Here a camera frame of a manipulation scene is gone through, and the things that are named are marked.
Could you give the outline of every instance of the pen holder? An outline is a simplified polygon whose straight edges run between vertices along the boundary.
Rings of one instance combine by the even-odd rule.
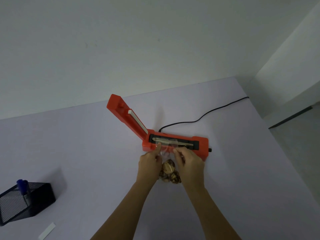
[[[17,185],[0,194],[0,226],[35,216],[56,201],[50,183],[28,182],[28,185],[30,188],[29,206]]]

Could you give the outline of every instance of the table surface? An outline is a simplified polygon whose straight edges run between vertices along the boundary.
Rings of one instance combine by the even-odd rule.
[[[245,97],[234,78],[124,98],[149,129],[198,119]],[[57,201],[0,227],[2,239],[90,239],[135,181],[141,140],[107,102],[0,120],[0,191],[51,182]],[[243,239],[317,239],[320,208],[249,99],[163,132],[209,138],[205,185]],[[181,184],[156,182],[135,239],[204,239]]]

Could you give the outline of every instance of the red heat sealer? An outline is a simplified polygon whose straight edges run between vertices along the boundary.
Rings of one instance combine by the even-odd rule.
[[[185,137],[147,129],[133,110],[123,101],[122,97],[118,95],[112,94],[110,96],[106,108],[142,140],[142,150],[145,152],[154,150],[159,142],[162,145],[167,145],[170,151],[174,147],[186,147],[192,150],[203,161],[207,159],[209,152],[211,152],[208,138],[199,136]]]

